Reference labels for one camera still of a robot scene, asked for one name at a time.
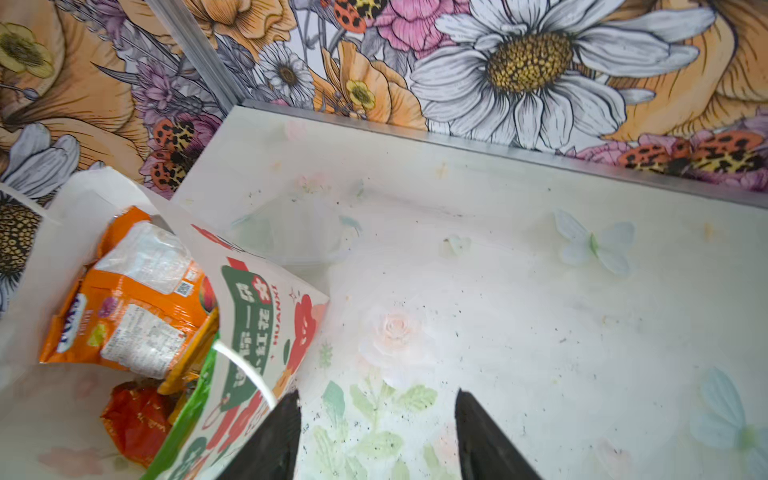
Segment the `brand logo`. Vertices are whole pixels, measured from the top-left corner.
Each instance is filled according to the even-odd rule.
[[[78,334],[80,319],[83,317],[86,302],[87,299],[82,293],[78,293],[72,301],[67,316],[64,318],[64,328],[61,329],[61,338],[58,341],[56,352],[66,352],[72,346],[74,338]]]

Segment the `metal edge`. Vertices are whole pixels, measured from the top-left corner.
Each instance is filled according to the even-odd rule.
[[[267,104],[250,98],[245,99],[240,106],[768,210],[768,194],[708,184],[687,178],[668,177],[666,175],[652,174],[650,172],[616,168],[611,165],[580,161],[562,155],[530,151],[516,147],[505,147],[504,145],[499,144],[490,144],[461,137],[419,131],[407,127],[394,127],[392,125],[380,124],[372,121],[360,121],[353,118],[341,117],[339,115],[324,114],[317,111],[302,110],[284,105]]]
[[[210,46],[183,0],[146,1],[216,96],[223,113],[229,114],[235,105],[246,98],[246,92],[235,82],[219,55]]]

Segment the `floral wallpaper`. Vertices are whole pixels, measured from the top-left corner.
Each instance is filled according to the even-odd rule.
[[[763,0],[184,0],[259,101],[764,191]],[[0,180],[170,197],[219,127],[143,0],[0,6]],[[0,193],[0,312],[39,217]]]

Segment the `white daisy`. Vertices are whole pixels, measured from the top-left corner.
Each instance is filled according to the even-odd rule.
[[[560,148],[575,127],[600,136],[627,120],[625,106],[649,101],[642,89],[614,90],[575,70],[645,78],[685,67],[696,47],[674,42],[714,22],[709,8],[660,10],[603,22],[624,0],[470,0],[468,14],[435,26],[456,46],[417,61],[412,91],[425,117],[453,134],[534,148]]]
[[[78,166],[80,144],[64,135],[51,146],[51,132],[42,124],[24,127],[7,153],[8,166],[0,182],[32,200],[54,193]],[[40,225],[40,217],[0,192],[0,315],[22,278]]]
[[[296,107],[312,106],[315,85],[306,63],[278,41],[259,53],[259,70],[272,89]]]

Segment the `orange snack package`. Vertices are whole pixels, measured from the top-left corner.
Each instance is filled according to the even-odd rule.
[[[164,379],[201,327],[217,321],[202,269],[150,219],[132,207],[112,222],[97,261],[53,317],[40,362],[97,363]],[[203,330],[208,337],[210,328]]]
[[[112,389],[101,421],[118,451],[147,468],[168,436],[173,410],[173,399],[154,387],[126,382]]]

